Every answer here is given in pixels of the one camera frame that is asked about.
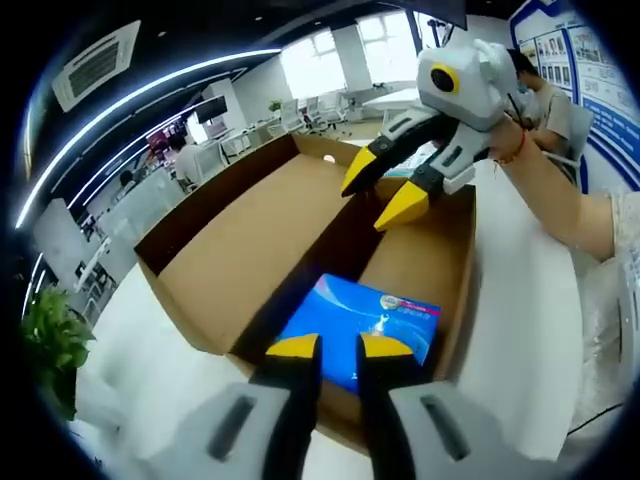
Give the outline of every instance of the white sleeve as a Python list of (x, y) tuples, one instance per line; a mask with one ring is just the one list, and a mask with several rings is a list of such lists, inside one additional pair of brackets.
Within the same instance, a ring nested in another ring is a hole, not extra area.
[(569, 115), (571, 112), (571, 102), (564, 93), (554, 94), (549, 105), (549, 116), (545, 129), (557, 133), (564, 139), (569, 139)]
[(611, 205), (616, 254), (634, 244), (640, 247), (640, 192), (613, 195)]
[(183, 162), (180, 161), (180, 157), (176, 157), (175, 162), (173, 163), (173, 166), (176, 169), (176, 178), (178, 180), (186, 180), (187, 175), (184, 171), (184, 167), (182, 165)]

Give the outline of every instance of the potted plant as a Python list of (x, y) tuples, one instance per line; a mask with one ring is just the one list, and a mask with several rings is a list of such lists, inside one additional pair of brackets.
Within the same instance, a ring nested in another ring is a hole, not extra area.
[(76, 374), (93, 340), (87, 321), (67, 305), (63, 290), (46, 287), (30, 302), (22, 325), (26, 360), (49, 405), (65, 420), (73, 420)]
[(269, 104), (270, 112), (275, 113), (281, 108), (282, 108), (282, 100), (271, 100), (271, 103)]

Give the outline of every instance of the ceiling air conditioner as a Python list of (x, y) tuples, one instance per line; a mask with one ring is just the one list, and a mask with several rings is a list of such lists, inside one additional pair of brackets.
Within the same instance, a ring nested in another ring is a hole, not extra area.
[(67, 63), (51, 84), (65, 112), (131, 64), (140, 20), (101, 38)]

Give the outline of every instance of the cable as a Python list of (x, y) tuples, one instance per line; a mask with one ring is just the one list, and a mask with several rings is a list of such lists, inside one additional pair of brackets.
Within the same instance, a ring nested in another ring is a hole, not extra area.
[(520, 116), (520, 110), (518, 110), (518, 107), (516, 106), (516, 102), (513, 100), (513, 97), (511, 96), (510, 93), (507, 93), (507, 97), (509, 97), (509, 100), (511, 100), (511, 105), (513, 105), (513, 109), (516, 111), (516, 115), (518, 115), (518, 123), (522, 128), (524, 128), (524, 123), (522, 122), (522, 116)]
[(586, 427), (587, 425), (589, 425), (591, 422), (593, 422), (594, 420), (597, 420), (598, 418), (600, 418), (601, 416), (615, 410), (616, 408), (621, 407), (623, 404), (622, 403), (616, 403), (615, 405), (609, 407), (609, 408), (605, 408), (603, 411), (601, 411), (599, 414), (591, 417), (589, 420), (587, 420), (586, 422), (581, 423), (580, 425), (578, 425), (576, 428), (574, 428), (573, 430), (569, 430), (569, 433), (567, 433), (567, 437), (569, 435), (571, 435), (572, 433), (577, 432), (578, 430), (580, 430), (583, 427)]

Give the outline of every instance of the poster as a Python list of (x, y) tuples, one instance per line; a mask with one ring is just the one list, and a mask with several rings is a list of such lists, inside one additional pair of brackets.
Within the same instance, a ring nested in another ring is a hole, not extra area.
[(557, 87), (573, 90), (569, 54), (562, 30), (536, 37), (535, 44), (542, 78)]
[(527, 40), (520, 44), (518, 48), (520, 49), (520, 52), (529, 59), (531, 65), (536, 67), (538, 73), (540, 73), (540, 63), (538, 62), (538, 51), (536, 50), (535, 40)]
[(582, 106), (594, 127), (634, 159), (640, 158), (640, 111), (622, 72), (589, 27), (569, 29)]

